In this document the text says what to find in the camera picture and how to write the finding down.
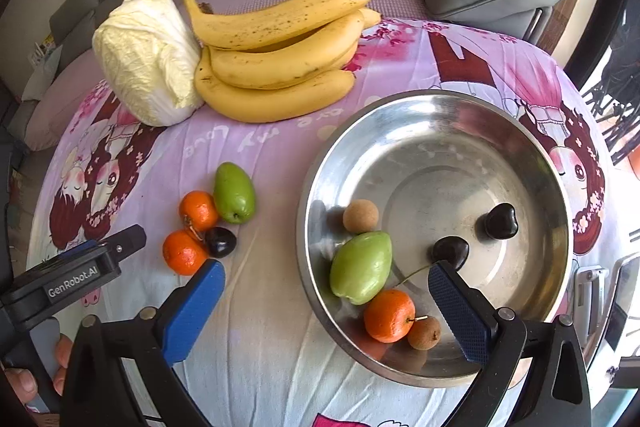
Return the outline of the orange tangerine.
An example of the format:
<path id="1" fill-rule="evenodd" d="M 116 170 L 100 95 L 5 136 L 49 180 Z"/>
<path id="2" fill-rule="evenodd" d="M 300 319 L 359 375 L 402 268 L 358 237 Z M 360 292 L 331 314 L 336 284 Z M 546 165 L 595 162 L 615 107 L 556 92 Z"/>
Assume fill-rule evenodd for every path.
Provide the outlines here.
<path id="1" fill-rule="evenodd" d="M 212 229 L 219 218 L 213 196 L 204 191 L 192 191 L 184 195 L 178 211 L 182 224 L 198 233 Z"/>
<path id="2" fill-rule="evenodd" d="M 208 259 L 204 247 L 186 230 L 171 232 L 164 240 L 163 258 L 168 267 L 179 275 L 190 277 Z"/>
<path id="3" fill-rule="evenodd" d="M 414 323 L 427 319 L 416 314 L 411 297 L 399 289 L 380 291 L 363 312 L 367 333 L 380 343 L 396 343 L 408 335 Z"/>

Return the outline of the brown longan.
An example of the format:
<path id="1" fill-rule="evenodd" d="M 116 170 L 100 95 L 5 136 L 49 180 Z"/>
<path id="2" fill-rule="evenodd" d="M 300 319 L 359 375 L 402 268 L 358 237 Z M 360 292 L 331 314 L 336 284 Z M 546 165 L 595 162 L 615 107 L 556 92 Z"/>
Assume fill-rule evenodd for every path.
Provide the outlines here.
<path id="1" fill-rule="evenodd" d="M 352 234 L 374 231 L 378 226 L 378 207 L 369 199 L 352 200 L 343 212 L 344 228 Z"/>
<path id="2" fill-rule="evenodd" d="M 413 349 L 428 351 L 438 345 L 442 326 L 436 317 L 420 317 L 412 323 L 408 332 L 408 343 Z"/>

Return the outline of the dark cherry with stem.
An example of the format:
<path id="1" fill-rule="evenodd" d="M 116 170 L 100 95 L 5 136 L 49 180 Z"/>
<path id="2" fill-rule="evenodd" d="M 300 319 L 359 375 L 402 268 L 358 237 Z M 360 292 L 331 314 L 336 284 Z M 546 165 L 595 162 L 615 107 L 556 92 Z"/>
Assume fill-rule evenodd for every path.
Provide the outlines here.
<path id="1" fill-rule="evenodd" d="M 427 264 L 420 269 L 406 275 L 397 283 L 397 286 L 405 284 L 411 277 L 428 269 L 431 265 L 439 261 L 448 262 L 456 271 L 459 271 L 469 258 L 470 245 L 460 236 L 445 236 L 435 242 L 427 249 Z"/>

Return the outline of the large green fruit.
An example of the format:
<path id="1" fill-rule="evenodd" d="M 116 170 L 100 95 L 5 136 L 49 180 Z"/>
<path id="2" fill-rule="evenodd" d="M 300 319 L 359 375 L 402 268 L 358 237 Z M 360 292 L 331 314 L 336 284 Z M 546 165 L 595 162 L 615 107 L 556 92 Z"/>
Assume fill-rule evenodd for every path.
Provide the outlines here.
<path id="1" fill-rule="evenodd" d="M 393 261 L 392 239 L 386 232 L 354 236 L 338 248 L 330 270 L 330 287 L 336 297 L 355 306 L 368 303 L 384 287 Z"/>

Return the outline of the cartoon printed tablecloth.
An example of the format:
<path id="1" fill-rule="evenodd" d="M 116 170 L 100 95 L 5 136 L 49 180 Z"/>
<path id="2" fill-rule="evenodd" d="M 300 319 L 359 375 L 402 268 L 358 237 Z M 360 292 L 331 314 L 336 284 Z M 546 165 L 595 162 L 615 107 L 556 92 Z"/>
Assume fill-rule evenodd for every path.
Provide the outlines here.
<path id="1" fill-rule="evenodd" d="M 299 280 L 295 221 L 306 172 L 333 131 L 384 96 L 419 89 L 469 93 L 518 118 L 544 146 L 570 199 L 578 265 L 612 265 L 629 251 L 623 187 L 584 100 L 555 60 L 517 38 L 425 20 L 383 20 L 350 63 L 342 101 L 296 119 L 242 124 L 208 107 L 166 129 L 142 126 L 119 104 L 92 53 L 70 66 L 91 91 L 48 168 L 28 261 L 129 225 L 148 236 L 122 274 L 61 312 L 74 335 L 83 317 L 125 320 L 182 282 L 162 256 L 178 205 L 213 185 L 225 161 L 257 192 L 256 216 L 237 230 L 227 285 L 206 329 L 177 367 L 216 426 L 437 426 L 461 388 L 421 389 L 378 377 L 334 343 Z"/>

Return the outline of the small green fruit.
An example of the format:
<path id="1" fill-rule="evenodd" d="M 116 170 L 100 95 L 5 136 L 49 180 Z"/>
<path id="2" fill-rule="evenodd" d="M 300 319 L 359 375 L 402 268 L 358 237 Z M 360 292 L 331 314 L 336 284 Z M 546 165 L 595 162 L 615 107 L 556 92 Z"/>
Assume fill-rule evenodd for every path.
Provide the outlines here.
<path id="1" fill-rule="evenodd" d="M 231 161 L 217 168 L 213 196 L 219 216 L 232 225 L 242 225 L 254 216 L 257 199 L 253 182 Z"/>

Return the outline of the lower yellow banana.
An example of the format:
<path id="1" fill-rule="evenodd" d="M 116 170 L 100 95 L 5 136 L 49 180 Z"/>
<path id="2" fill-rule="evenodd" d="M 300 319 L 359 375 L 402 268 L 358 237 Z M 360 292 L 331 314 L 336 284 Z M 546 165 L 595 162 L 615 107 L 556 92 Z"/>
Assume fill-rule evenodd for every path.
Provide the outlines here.
<path id="1" fill-rule="evenodd" d="M 317 112 L 345 98 L 354 84 L 352 72 L 335 69 L 280 90 L 235 88 L 214 76 L 207 48 L 194 75 L 194 88 L 211 109 L 247 124 L 267 124 Z"/>

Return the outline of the yellow banana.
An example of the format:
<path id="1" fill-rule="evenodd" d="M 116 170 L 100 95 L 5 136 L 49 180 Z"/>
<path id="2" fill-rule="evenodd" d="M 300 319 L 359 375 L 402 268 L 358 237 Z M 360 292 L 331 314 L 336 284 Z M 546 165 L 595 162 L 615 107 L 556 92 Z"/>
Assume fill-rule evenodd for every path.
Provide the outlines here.
<path id="1" fill-rule="evenodd" d="M 309 37 L 269 52 L 209 50 L 214 76 L 229 86 L 250 90 L 278 90 L 313 75 L 340 69 L 355 55 L 364 29 L 361 10 L 355 10 Z"/>
<path id="2" fill-rule="evenodd" d="M 194 75 L 194 88 L 211 109 L 247 124 L 267 124 L 317 112 L 345 98 L 354 84 L 352 72 L 335 69 L 280 90 L 235 88 L 214 76 L 207 48 Z"/>

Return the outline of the napa cabbage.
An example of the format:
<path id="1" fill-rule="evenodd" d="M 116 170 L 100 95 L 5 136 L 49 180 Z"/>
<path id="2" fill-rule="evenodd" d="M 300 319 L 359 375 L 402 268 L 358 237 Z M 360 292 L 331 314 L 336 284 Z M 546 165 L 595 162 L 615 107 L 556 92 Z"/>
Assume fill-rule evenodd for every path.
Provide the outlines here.
<path id="1" fill-rule="evenodd" d="M 137 120 L 169 127 L 203 105 L 201 47 L 172 0 L 124 0 L 92 36 L 105 79 Z"/>

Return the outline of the stainless steel bowl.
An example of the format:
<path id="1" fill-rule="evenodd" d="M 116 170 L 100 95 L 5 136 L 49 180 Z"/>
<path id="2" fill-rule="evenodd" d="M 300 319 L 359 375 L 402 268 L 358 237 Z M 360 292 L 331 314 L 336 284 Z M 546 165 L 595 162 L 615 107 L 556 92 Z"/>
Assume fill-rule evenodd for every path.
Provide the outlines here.
<path id="1" fill-rule="evenodd" d="M 570 276 L 573 233 L 564 190 L 537 139 L 503 110 L 471 95 L 410 91 L 348 118 L 311 163 L 297 213 L 297 261 L 314 314 L 357 363 L 396 383 L 422 388 L 469 384 L 477 366 L 449 329 L 432 350 L 383 345 L 364 330 L 360 306 L 336 297 L 331 261 L 349 240 L 342 214 L 354 199 L 378 207 L 392 239 L 387 285 L 405 291 L 421 315 L 437 315 L 428 290 L 427 249 L 445 236 L 470 245 L 460 270 L 490 303 L 525 320 L 550 321 Z M 476 222 L 500 202 L 513 205 L 512 239 L 481 239 Z"/>

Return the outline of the middle yellow banana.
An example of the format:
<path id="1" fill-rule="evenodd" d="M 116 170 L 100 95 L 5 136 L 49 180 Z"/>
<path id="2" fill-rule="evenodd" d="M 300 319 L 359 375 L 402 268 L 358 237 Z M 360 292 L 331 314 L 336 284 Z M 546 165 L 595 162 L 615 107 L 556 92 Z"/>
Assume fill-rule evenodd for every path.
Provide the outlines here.
<path id="1" fill-rule="evenodd" d="M 309 37 L 269 52 L 209 50 L 214 76 L 229 86 L 250 90 L 278 90 L 313 75 L 340 69 L 355 55 L 364 29 L 361 10 L 355 10 Z"/>

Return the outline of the top spotted banana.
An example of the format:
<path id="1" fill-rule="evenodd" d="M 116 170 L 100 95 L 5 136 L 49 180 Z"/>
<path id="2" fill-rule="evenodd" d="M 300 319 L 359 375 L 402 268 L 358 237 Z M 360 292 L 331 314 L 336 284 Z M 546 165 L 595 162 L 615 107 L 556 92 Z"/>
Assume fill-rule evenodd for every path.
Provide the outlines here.
<path id="1" fill-rule="evenodd" d="M 252 50 L 298 37 L 363 8 L 370 0 L 286 0 L 242 14 L 205 13 L 196 0 L 183 0 L 194 34 L 222 50 Z"/>

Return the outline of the hidden back banana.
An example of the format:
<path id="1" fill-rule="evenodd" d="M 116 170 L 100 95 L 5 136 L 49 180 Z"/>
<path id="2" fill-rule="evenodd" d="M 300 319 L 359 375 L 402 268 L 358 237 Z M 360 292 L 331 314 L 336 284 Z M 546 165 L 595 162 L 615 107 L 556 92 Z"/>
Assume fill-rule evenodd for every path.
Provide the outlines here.
<path id="1" fill-rule="evenodd" d="M 346 26 L 346 36 L 350 39 L 349 46 L 333 62 L 326 66 L 326 70 L 342 69 L 356 54 L 361 33 L 381 21 L 381 14 L 369 8 L 361 8 L 356 16 Z"/>

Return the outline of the pink checked sofa cover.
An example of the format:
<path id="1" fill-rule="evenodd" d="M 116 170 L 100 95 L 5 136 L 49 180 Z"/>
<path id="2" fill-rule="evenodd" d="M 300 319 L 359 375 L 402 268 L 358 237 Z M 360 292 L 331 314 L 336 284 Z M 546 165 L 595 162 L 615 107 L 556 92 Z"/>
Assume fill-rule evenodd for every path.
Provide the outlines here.
<path id="1" fill-rule="evenodd" d="M 200 0 L 216 13 L 256 11 L 285 0 Z M 427 20 L 424 0 L 372 0 L 371 9 L 385 17 Z M 24 101 L 11 121 L 15 133 L 29 150 L 47 150 L 61 140 L 76 110 L 89 92 L 103 80 L 101 66 L 91 49 L 91 37 L 98 22 L 96 0 L 66 0 L 62 22 L 54 25 L 61 41 L 60 61 L 55 77 L 40 101 Z"/>

